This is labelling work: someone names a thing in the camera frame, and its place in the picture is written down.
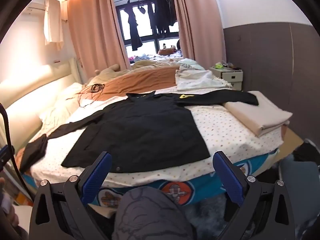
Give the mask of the large black jacket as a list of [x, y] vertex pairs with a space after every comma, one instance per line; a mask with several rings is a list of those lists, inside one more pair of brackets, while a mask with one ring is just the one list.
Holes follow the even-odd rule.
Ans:
[[92, 165], [101, 152], [112, 157], [111, 172], [138, 173], [182, 166], [209, 158], [191, 106], [242, 102], [256, 106], [255, 95], [236, 90], [205, 94], [128, 94], [92, 115], [57, 128], [50, 139], [82, 130], [63, 167]]

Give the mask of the dark hanging clothes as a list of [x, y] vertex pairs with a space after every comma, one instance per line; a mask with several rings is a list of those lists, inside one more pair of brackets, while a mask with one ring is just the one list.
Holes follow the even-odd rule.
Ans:
[[132, 51], [138, 51], [148, 42], [158, 49], [162, 40], [178, 38], [174, 0], [127, 1], [119, 13], [124, 42]]

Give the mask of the folded black garment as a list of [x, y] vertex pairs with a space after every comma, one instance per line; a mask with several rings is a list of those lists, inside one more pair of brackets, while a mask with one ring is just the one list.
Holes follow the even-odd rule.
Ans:
[[46, 134], [43, 134], [26, 145], [20, 165], [21, 173], [27, 172], [36, 162], [45, 156], [47, 144], [48, 137]]

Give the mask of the polka dot white bed sheet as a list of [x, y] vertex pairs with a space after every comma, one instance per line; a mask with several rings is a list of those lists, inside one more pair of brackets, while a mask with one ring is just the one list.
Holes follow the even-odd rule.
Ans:
[[[71, 115], [67, 123], [82, 120], [112, 103], [125, 99], [124, 96], [114, 96], [105, 101], [94, 102], [85, 108], [79, 108]], [[158, 180], [191, 180], [213, 172], [212, 157], [217, 151], [224, 152], [231, 162], [237, 163], [268, 154], [283, 143], [280, 128], [257, 137], [225, 107], [218, 105], [191, 106], [190, 111], [206, 143], [210, 153], [209, 158], [182, 166], [149, 172], [113, 173], [110, 170], [104, 181], [104, 186], [119, 188], [146, 185]], [[46, 179], [52, 183], [59, 183], [72, 175], [79, 175], [85, 168], [63, 167], [62, 162], [80, 135], [82, 135], [82, 130], [50, 139], [45, 156], [30, 168], [32, 177], [36, 181]]]

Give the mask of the grey patterned trouser knee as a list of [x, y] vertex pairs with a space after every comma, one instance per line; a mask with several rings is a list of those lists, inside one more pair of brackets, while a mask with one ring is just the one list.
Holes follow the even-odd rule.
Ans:
[[195, 239], [195, 232], [171, 196], [146, 186], [122, 196], [112, 239]]

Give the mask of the folded beige cloth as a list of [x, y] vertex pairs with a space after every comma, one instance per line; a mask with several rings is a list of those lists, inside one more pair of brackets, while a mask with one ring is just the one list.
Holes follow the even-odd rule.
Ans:
[[224, 107], [257, 137], [290, 123], [289, 119], [293, 115], [291, 112], [280, 109], [259, 91], [249, 93], [255, 95], [259, 105], [228, 102]]

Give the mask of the white padded headboard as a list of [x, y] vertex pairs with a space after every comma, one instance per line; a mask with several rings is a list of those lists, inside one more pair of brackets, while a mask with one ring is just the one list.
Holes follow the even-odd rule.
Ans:
[[16, 151], [41, 129], [39, 115], [74, 83], [81, 83], [75, 58], [39, 66], [1, 83], [1, 104], [8, 115], [11, 143]]

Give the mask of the white bedside drawer box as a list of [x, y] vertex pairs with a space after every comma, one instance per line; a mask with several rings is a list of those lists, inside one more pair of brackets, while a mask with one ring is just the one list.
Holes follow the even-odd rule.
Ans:
[[216, 69], [214, 67], [210, 68], [210, 71], [216, 77], [223, 79], [230, 83], [235, 90], [242, 90], [243, 82], [243, 71], [234, 70], [232, 68], [223, 67], [221, 69]]

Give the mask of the orange brown blanket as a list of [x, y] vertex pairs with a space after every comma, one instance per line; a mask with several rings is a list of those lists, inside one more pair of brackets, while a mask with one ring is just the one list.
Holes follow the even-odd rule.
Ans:
[[125, 74], [103, 83], [103, 89], [98, 92], [93, 92], [91, 86], [84, 88], [78, 93], [78, 100], [105, 101], [114, 96], [126, 96], [127, 93], [144, 93], [174, 87], [178, 69], [179, 67], [163, 67]]

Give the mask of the beige plush toy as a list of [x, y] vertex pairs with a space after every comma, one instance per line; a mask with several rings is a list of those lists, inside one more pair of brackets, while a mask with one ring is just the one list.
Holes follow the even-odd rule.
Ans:
[[117, 73], [120, 70], [119, 64], [114, 64], [110, 67], [105, 68], [104, 70], [95, 70], [95, 76], [90, 78], [86, 83], [86, 86], [91, 86], [94, 84], [102, 84], [111, 79], [116, 78]]

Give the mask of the white crumpled cloth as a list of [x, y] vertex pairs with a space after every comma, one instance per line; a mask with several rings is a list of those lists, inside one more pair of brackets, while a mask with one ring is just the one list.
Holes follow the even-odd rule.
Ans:
[[233, 87], [231, 83], [216, 77], [210, 70], [177, 70], [175, 81], [179, 91]]

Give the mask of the cream crumpled duvet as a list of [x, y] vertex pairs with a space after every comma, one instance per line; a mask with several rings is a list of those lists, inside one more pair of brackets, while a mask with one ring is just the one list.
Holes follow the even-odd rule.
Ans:
[[159, 67], [177, 67], [180, 65], [188, 65], [188, 68], [192, 68], [195, 70], [205, 70], [201, 65], [199, 65], [196, 61], [192, 59], [163, 59], [163, 60], [140, 60], [135, 62], [132, 66], [131, 69], [138, 69], [142, 67], [148, 67], [148, 66], [153, 66], [156, 68]]

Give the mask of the white hanging shirt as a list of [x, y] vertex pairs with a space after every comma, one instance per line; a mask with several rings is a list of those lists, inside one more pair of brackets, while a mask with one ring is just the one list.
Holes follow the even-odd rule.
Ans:
[[45, 0], [44, 36], [46, 45], [53, 44], [60, 51], [64, 46], [61, 7], [58, 0]]

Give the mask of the left pink curtain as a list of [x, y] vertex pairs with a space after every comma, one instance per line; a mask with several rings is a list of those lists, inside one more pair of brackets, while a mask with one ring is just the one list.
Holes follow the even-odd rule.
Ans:
[[88, 78], [114, 64], [130, 68], [114, 0], [68, 0], [67, 13], [73, 46]]

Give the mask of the right pink curtain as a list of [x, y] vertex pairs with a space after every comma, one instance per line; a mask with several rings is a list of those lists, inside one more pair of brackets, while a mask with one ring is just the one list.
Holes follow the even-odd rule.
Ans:
[[182, 55], [209, 69], [226, 59], [217, 0], [174, 0]]

